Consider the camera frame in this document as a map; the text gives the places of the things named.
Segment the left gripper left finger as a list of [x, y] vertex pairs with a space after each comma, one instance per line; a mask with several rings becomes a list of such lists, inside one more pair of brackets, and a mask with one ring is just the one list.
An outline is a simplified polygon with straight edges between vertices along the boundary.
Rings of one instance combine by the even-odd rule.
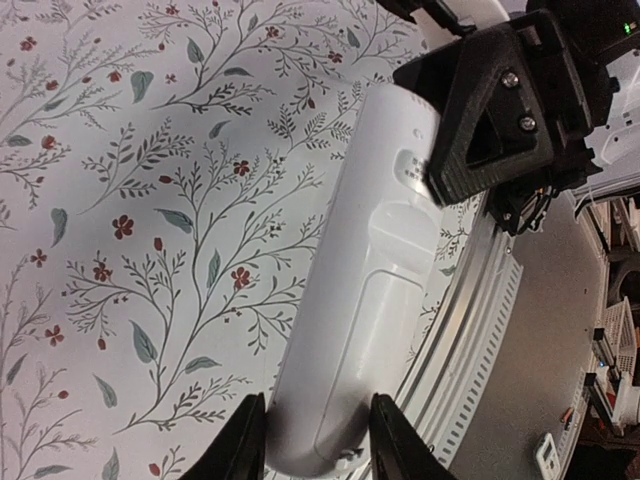
[[264, 478], [266, 407], [263, 393], [248, 394], [182, 480]]

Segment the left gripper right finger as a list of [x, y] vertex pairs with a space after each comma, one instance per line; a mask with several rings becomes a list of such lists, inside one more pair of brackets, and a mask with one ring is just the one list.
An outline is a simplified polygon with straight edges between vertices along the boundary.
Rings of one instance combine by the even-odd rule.
[[373, 479], [455, 479], [432, 454], [391, 396], [378, 393], [373, 396], [368, 427]]

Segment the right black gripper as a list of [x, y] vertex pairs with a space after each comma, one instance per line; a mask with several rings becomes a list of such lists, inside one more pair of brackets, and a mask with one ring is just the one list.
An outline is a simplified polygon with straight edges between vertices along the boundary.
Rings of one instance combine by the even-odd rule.
[[607, 71], [618, 58], [617, 14], [525, 11], [518, 25], [527, 27], [520, 35], [534, 55], [530, 70], [542, 106], [520, 39], [508, 24], [394, 70], [395, 85], [441, 114], [426, 173], [441, 204], [459, 203], [524, 174], [519, 179], [568, 190], [603, 171], [586, 138], [606, 123], [618, 92], [618, 80]]

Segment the white remote control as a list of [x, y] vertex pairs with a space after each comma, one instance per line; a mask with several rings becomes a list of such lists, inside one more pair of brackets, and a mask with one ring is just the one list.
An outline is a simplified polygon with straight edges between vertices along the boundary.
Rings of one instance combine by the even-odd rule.
[[395, 85], [364, 98], [267, 411], [266, 462], [281, 474], [368, 460], [371, 401], [402, 381], [440, 239], [423, 181], [439, 121]]

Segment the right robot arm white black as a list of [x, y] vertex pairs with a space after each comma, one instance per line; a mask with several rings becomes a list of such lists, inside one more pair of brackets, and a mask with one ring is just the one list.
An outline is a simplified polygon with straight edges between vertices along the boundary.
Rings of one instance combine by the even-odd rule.
[[563, 189], [597, 172], [587, 137], [603, 126], [618, 80], [608, 65], [639, 46], [635, 1], [531, 1], [487, 24], [471, 3], [387, 1], [449, 34], [397, 68], [394, 82], [426, 100], [440, 123], [423, 180], [442, 205], [515, 181]]

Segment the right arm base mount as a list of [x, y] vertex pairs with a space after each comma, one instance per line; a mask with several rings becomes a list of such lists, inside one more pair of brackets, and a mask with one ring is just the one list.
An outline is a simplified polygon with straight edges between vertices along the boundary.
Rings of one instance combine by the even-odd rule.
[[539, 229], [555, 196], [551, 185], [513, 180], [490, 191], [488, 212], [502, 231], [517, 236]]

